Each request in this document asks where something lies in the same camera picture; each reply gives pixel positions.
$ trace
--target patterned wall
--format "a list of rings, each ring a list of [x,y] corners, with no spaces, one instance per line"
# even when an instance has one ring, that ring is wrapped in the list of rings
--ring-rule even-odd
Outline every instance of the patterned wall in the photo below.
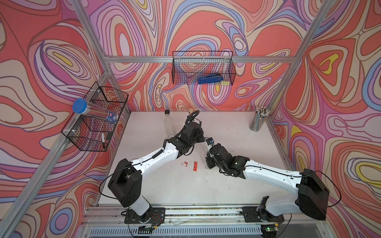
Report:
[[[0,219],[102,72],[67,0],[0,1]],[[107,153],[67,147],[13,238],[73,237],[125,121]]]
[[[230,49],[236,56],[292,56],[320,1],[94,0],[85,6],[107,55]],[[269,100],[287,66],[236,64],[233,87],[173,85],[172,64],[111,69],[130,94],[131,110],[253,110]]]
[[[296,168],[340,189],[328,209],[339,237],[381,237],[380,39],[380,1],[338,1],[272,115]]]

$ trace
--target glass bottle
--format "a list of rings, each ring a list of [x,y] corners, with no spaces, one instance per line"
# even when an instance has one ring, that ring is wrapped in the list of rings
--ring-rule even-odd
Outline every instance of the glass bottle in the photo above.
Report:
[[[164,128],[167,135],[167,139],[175,136],[173,118],[169,115],[169,110],[165,110]]]

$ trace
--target pencil holder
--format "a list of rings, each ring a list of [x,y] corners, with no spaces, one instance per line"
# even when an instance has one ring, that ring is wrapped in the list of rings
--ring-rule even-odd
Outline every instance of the pencil holder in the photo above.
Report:
[[[249,125],[250,130],[259,131],[261,129],[262,124],[264,123],[264,120],[269,115],[269,113],[270,113],[270,110],[265,107],[257,108],[257,111],[255,112],[255,116]]]

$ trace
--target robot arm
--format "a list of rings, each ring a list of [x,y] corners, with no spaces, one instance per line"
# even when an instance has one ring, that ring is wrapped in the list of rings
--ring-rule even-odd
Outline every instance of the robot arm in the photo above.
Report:
[[[141,195],[142,179],[163,164],[186,154],[198,142],[204,142],[200,124],[194,122],[199,111],[188,116],[182,130],[165,140],[161,148],[133,161],[121,160],[108,187],[123,207],[132,209],[141,222],[151,216],[151,206]],[[217,166],[220,173],[243,179],[259,180],[289,192],[278,197],[264,197],[256,210],[256,216],[265,221],[285,213],[303,212],[309,217],[324,220],[327,212],[329,190],[315,174],[305,169],[287,171],[257,163],[247,157],[232,156],[221,144],[214,144],[212,138],[206,140],[209,168]]]
[[[182,130],[154,152],[132,161],[121,160],[108,183],[108,188],[123,207],[129,207],[138,219],[146,222],[151,216],[151,206],[141,195],[142,179],[163,164],[186,154],[198,142],[204,142],[201,125],[194,122],[200,111],[187,117]]]
[[[209,168],[217,166],[220,173],[243,179],[254,179],[282,188],[289,192],[284,196],[268,196],[262,199],[257,216],[264,218],[285,213],[304,213],[307,216],[325,220],[329,190],[312,170],[288,171],[257,163],[243,156],[232,156],[221,144],[206,140]]]

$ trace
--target black wire basket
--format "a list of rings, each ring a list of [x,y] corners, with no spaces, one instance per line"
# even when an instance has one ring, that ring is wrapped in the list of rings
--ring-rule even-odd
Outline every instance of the black wire basket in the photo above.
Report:
[[[128,94],[113,87],[99,86],[97,83],[92,88],[94,87],[96,92],[90,102],[115,112],[119,121],[126,106]],[[80,115],[72,128],[66,128],[74,114],[71,115],[61,132],[81,151],[107,151],[118,123],[113,124],[98,118]]]
[[[232,51],[173,51],[173,84],[233,85]]]

